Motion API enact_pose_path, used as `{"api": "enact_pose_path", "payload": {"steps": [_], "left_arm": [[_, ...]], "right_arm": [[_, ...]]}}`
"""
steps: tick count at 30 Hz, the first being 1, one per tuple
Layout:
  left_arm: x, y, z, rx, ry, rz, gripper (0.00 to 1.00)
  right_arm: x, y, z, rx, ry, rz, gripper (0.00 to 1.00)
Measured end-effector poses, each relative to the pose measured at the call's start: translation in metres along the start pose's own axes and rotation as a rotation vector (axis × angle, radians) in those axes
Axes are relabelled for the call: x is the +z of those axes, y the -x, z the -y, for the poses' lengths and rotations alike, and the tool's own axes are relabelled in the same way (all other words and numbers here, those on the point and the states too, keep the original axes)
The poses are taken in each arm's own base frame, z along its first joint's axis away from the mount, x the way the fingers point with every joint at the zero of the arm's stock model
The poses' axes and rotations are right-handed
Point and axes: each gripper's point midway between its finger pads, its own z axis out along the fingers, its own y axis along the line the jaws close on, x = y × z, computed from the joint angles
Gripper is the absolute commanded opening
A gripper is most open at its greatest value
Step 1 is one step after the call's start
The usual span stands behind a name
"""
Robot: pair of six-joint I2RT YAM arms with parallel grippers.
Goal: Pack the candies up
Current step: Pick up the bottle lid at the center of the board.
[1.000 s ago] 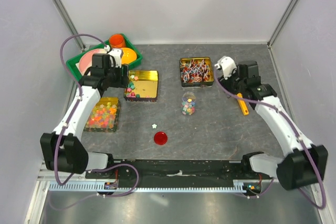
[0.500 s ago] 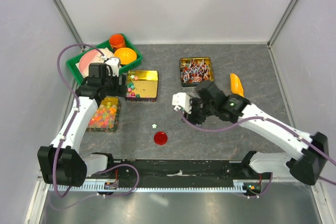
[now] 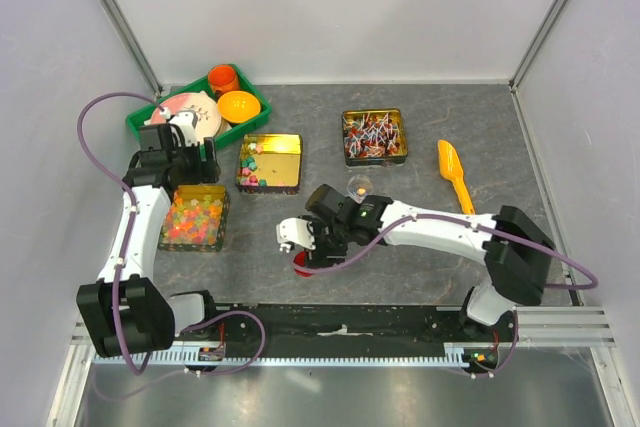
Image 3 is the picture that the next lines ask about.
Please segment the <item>red round lid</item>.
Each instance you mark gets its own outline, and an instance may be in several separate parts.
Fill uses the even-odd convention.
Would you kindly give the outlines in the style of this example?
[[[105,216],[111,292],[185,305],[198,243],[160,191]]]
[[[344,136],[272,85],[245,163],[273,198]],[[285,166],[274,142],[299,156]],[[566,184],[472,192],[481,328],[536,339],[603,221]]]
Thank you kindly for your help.
[[[294,272],[304,278],[313,276],[313,272],[307,268],[308,255],[306,252],[299,252],[293,260]]]

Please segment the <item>tin of pastel star candies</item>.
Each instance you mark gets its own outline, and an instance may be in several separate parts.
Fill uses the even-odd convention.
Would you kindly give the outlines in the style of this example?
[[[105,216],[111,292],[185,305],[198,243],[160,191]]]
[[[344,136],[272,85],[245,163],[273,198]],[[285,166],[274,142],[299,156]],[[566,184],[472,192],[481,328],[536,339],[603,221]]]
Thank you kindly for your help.
[[[296,195],[300,191],[303,140],[299,134],[244,136],[235,185],[247,195]]]

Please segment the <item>clear glass jar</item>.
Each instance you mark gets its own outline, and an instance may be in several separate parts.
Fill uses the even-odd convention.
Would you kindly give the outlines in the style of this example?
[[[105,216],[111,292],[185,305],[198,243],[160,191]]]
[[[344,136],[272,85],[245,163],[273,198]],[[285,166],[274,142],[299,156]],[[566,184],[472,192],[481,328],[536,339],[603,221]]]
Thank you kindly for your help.
[[[365,175],[354,175],[347,183],[347,193],[356,202],[361,203],[373,192],[373,183]]]

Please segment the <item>yellow plastic scoop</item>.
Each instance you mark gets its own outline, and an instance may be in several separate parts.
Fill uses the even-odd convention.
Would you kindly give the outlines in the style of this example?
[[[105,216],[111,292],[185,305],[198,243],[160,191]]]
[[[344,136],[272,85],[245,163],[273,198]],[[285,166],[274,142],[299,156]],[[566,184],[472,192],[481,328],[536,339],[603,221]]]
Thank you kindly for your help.
[[[440,175],[452,184],[462,212],[474,215],[475,208],[464,180],[464,169],[456,149],[450,142],[440,139],[437,150]]]

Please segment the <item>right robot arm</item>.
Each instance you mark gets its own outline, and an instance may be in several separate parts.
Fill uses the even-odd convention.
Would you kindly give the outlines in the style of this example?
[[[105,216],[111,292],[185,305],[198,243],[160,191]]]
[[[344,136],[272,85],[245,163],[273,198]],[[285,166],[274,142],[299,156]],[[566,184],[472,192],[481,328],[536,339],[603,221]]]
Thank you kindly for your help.
[[[308,199],[301,221],[303,266],[343,263],[352,244],[427,248],[483,265],[487,279],[472,288],[458,315],[458,328],[477,341],[516,306],[540,305],[551,266],[553,241],[522,210],[496,214],[451,214],[418,208],[390,197],[346,197],[327,184]]]

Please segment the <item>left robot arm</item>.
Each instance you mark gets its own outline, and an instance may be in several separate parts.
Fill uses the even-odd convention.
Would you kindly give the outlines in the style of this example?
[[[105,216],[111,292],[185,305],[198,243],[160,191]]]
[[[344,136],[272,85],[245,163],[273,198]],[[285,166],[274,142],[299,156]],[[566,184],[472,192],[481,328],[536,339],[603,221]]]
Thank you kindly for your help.
[[[210,138],[198,141],[176,120],[144,126],[123,185],[123,211],[108,260],[92,284],[79,287],[76,303],[97,354],[148,354],[170,348],[187,330],[208,340],[219,329],[206,290],[165,298],[152,277],[161,231],[178,197],[226,199]]]

